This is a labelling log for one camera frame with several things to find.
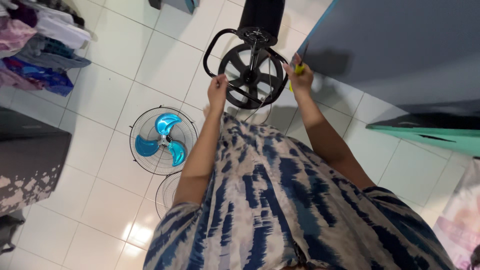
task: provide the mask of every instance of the blue fan blade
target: blue fan blade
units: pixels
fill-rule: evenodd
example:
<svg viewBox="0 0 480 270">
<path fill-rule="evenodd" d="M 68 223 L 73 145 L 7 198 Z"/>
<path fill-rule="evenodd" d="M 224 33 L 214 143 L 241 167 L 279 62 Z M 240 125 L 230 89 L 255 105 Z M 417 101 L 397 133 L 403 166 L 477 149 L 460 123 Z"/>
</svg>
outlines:
<svg viewBox="0 0 480 270">
<path fill-rule="evenodd" d="M 181 119 L 173 113 L 163 113 L 155 120 L 155 129 L 161 135 L 170 134 L 173 125 L 180 123 Z"/>
<path fill-rule="evenodd" d="M 168 150 L 172 153 L 172 166 L 178 166 L 185 161 L 185 148 L 179 142 L 171 141 L 168 144 Z"/>
<path fill-rule="evenodd" d="M 135 138 L 135 150 L 142 157 L 150 157 L 157 152 L 158 148 L 159 145 L 156 140 L 147 141 L 140 137 L 140 135 L 137 135 Z"/>
</svg>

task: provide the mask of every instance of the blue cloth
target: blue cloth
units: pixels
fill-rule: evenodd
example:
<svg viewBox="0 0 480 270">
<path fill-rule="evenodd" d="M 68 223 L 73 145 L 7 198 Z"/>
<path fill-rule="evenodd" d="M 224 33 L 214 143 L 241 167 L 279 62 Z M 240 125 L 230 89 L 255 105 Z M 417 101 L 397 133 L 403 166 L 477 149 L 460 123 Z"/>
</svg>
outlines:
<svg viewBox="0 0 480 270">
<path fill-rule="evenodd" d="M 73 89 L 73 84 L 65 71 L 61 73 L 51 68 L 43 68 L 24 62 L 14 56 L 2 59 L 5 66 L 25 79 L 35 79 L 42 82 L 45 89 L 66 97 Z"/>
<path fill-rule="evenodd" d="M 225 114 L 201 205 L 174 206 L 144 269 L 455 269 L 422 218 L 303 143 Z"/>
</svg>

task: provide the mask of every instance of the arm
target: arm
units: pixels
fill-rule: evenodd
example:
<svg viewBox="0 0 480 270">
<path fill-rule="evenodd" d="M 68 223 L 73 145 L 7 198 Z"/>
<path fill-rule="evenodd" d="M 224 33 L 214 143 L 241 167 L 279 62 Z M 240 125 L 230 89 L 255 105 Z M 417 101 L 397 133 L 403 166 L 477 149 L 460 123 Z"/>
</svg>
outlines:
<svg viewBox="0 0 480 270">
<path fill-rule="evenodd" d="M 298 54 L 295 54 L 294 61 L 300 61 Z M 296 75 L 289 65 L 284 64 L 283 67 L 291 80 L 293 94 L 299 105 L 303 124 L 307 130 L 313 151 L 332 168 L 352 181 L 359 189 L 375 186 L 363 171 L 345 141 L 333 129 L 310 96 L 313 72 L 307 64 L 304 65 L 303 73 L 299 75 Z"/>
<path fill-rule="evenodd" d="M 191 153 L 185 161 L 173 205 L 182 202 L 200 204 L 215 162 L 220 118 L 225 106 L 228 80 L 222 74 L 212 79 L 208 88 L 210 111 Z"/>
</svg>

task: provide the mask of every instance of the wire fan grille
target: wire fan grille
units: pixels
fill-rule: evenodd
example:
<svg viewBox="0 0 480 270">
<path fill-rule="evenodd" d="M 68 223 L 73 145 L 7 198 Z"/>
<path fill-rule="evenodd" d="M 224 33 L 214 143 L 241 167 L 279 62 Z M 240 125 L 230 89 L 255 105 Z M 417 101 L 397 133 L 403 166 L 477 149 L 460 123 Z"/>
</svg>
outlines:
<svg viewBox="0 0 480 270">
<path fill-rule="evenodd" d="M 166 211 L 172 208 L 173 198 L 175 197 L 179 180 L 180 173 L 169 175 L 163 180 L 156 191 L 156 211 L 161 219 L 165 216 Z"/>
<path fill-rule="evenodd" d="M 158 151 L 150 157 L 142 157 L 135 150 L 135 139 L 137 135 L 140 135 L 145 140 L 158 140 L 160 134 L 155 130 L 155 120 L 160 114 L 173 113 L 180 117 L 181 122 L 175 124 L 170 130 L 170 136 L 174 141 L 181 143 L 185 147 L 186 155 L 190 154 L 193 145 L 197 141 L 197 132 L 192 122 L 179 110 L 160 107 L 146 111 L 142 114 L 135 124 L 133 124 L 132 131 L 130 132 L 130 150 L 133 157 L 138 164 L 145 170 L 159 175 L 170 175 L 176 172 L 180 172 L 183 169 L 182 164 L 173 167 L 173 157 L 168 148 L 160 145 Z"/>
</svg>

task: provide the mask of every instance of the teal panel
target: teal panel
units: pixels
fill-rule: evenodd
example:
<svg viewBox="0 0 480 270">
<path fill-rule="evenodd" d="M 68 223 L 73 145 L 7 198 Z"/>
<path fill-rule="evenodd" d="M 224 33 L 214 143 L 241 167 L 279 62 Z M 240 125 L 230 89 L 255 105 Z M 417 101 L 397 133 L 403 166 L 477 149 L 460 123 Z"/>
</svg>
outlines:
<svg viewBox="0 0 480 270">
<path fill-rule="evenodd" d="M 368 129 L 424 144 L 480 156 L 480 131 L 467 129 L 405 128 L 367 125 Z"/>
</svg>

